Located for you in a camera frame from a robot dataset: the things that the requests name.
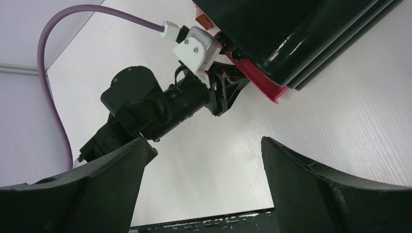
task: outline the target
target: red component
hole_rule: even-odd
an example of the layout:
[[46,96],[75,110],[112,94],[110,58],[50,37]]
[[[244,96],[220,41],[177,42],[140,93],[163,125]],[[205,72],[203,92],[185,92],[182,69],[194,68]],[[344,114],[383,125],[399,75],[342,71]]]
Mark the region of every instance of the red component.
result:
[[285,93],[288,88],[278,86],[262,73],[249,59],[242,62],[237,62],[233,59],[230,53],[226,56],[242,71],[242,73],[255,84],[271,101],[277,103],[277,99]]
[[205,15],[203,11],[197,6],[196,6],[196,21],[200,25],[202,25],[204,29],[206,30],[210,30],[215,27],[215,24],[213,23],[213,21],[209,17],[207,17],[207,15]]

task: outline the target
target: cable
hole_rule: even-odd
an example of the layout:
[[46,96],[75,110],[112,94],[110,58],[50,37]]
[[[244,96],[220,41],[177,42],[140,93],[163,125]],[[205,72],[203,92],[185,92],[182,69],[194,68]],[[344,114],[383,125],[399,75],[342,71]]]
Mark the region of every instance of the cable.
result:
[[119,11],[119,10],[115,10],[109,7],[105,7],[105,6],[99,6],[99,5],[77,5],[77,6],[71,6],[69,8],[66,8],[62,11],[60,11],[59,13],[57,13],[56,15],[54,15],[46,24],[46,26],[44,27],[41,35],[40,35],[40,39],[39,39],[39,43],[38,43],[38,47],[37,47],[37,69],[38,69],[38,73],[39,73],[39,77],[40,77],[40,84],[41,87],[43,89],[43,93],[44,93],[44,97],[46,98],[46,102],[47,105],[51,111],[51,115],[54,119],[54,121],[57,124],[58,130],[60,132],[60,135],[62,137],[63,140],[63,144],[65,146],[65,151],[66,151],[66,156],[67,156],[67,170],[71,170],[73,169],[73,156],[71,153],[71,147],[70,147],[70,142],[69,142],[69,138],[67,137],[67,133],[66,130],[64,129],[63,123],[59,117],[59,113],[57,112],[56,106],[54,105],[54,101],[52,98],[52,94],[50,92],[49,89],[49,85],[47,82],[47,77],[46,77],[46,68],[44,65],[44,52],[45,52],[45,48],[46,48],[46,42],[47,42],[47,38],[50,35],[50,32],[52,31],[52,29],[56,26],[56,24],[61,21],[63,18],[65,18],[66,16],[69,16],[71,14],[77,13],[77,12],[85,12],[85,11],[92,11],[92,12],[100,12],[100,13],[105,13],[108,15],[112,15],[112,16],[116,16],[119,18],[123,18],[126,19],[130,22],[139,24],[141,26],[144,26],[146,28],[150,28],[153,29],[155,31],[158,32],[164,32],[165,28],[163,26],[151,23],[149,21],[146,21],[144,19],[141,19],[139,17],[130,15],[128,13]]
[[189,69],[187,68],[187,66],[185,66],[185,64],[181,64],[176,71],[174,72],[174,89],[177,88],[177,76],[180,74],[180,72],[182,72],[185,69]]

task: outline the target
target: white connector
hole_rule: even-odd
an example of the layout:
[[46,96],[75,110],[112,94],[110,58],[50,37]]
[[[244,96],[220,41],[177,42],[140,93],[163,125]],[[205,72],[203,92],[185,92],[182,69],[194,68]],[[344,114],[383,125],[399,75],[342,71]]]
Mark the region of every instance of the white connector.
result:
[[209,70],[219,55],[221,45],[208,32],[192,27],[182,41],[173,49],[173,53],[187,68],[210,88]]
[[165,31],[160,33],[162,37],[166,40],[175,41],[179,35],[180,28],[175,23],[168,21],[164,21],[163,26],[165,27]]

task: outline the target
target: white plug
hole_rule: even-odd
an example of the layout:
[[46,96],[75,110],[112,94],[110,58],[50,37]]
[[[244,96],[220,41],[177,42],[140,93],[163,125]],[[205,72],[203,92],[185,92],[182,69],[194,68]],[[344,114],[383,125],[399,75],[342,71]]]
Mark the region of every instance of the white plug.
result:
[[165,27],[165,30],[160,33],[162,37],[166,40],[175,41],[179,35],[180,28],[175,23],[169,21],[164,21],[163,26]]

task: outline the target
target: black plastic object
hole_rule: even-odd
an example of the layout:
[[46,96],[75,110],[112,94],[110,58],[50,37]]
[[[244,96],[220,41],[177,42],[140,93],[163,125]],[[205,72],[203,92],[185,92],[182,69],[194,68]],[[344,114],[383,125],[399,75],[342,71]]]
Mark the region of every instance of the black plastic object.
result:
[[35,184],[1,187],[2,232],[128,232],[148,152],[138,138]]
[[274,209],[132,227],[130,233],[279,233]]
[[412,232],[412,188],[366,180],[265,137],[262,158],[281,232]]
[[193,1],[267,77],[295,88],[401,0]]
[[182,43],[182,41],[184,41],[186,39],[186,36],[188,35],[189,31],[190,31],[190,28],[188,28],[186,26],[183,26],[180,29],[179,34],[177,35],[176,43],[177,44]]
[[[177,75],[185,77],[177,82]],[[128,67],[112,80],[101,101],[110,111],[109,120],[80,149],[79,161],[92,161],[125,145],[134,138],[159,141],[199,109],[207,107],[215,116],[233,105],[249,80],[234,66],[214,63],[209,70],[208,88],[181,63],[175,84],[162,91],[146,67]],[[150,147],[150,162],[157,151]]]
[[246,55],[240,49],[233,50],[232,57],[237,62],[243,62],[244,60],[247,59]]

